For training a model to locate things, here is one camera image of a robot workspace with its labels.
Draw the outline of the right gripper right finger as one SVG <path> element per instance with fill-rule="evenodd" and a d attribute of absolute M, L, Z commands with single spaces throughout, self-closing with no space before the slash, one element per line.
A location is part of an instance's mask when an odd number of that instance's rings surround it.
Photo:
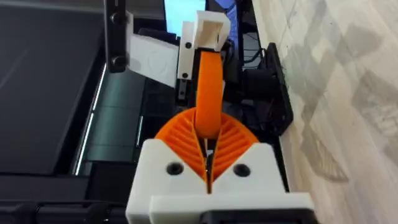
<path fill-rule="evenodd" d="M 212 166 L 213 194 L 286 193 L 273 147 L 223 113 Z"/>

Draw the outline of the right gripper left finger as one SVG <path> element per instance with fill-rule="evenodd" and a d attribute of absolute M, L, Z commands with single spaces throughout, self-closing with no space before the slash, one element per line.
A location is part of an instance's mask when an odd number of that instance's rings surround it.
<path fill-rule="evenodd" d="M 168 121 L 142 145 L 126 218 L 129 223 L 199 223 L 207 193 L 205 159 L 194 129 L 195 109 Z"/>

